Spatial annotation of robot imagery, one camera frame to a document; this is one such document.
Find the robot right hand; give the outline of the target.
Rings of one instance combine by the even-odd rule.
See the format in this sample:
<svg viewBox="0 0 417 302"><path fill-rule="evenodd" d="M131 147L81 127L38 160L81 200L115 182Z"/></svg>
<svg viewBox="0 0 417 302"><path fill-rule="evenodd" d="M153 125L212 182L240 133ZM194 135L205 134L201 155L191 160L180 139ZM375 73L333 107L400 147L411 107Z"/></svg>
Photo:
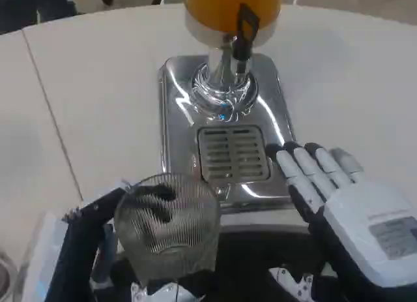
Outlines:
<svg viewBox="0 0 417 302"><path fill-rule="evenodd" d="M416 208L370 179L342 148L266 146L296 210L335 273L313 279L314 301L415 301Z"/></svg>

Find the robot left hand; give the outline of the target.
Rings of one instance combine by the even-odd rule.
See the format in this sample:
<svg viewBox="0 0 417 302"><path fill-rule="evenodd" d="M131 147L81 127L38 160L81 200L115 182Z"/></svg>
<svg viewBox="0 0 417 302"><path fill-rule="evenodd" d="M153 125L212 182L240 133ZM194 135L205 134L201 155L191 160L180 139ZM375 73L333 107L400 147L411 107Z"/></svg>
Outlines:
<svg viewBox="0 0 417 302"><path fill-rule="evenodd" d="M219 233L219 201L206 182L150 176L61 219L45 215L13 300L195 299L215 270Z"/></svg>

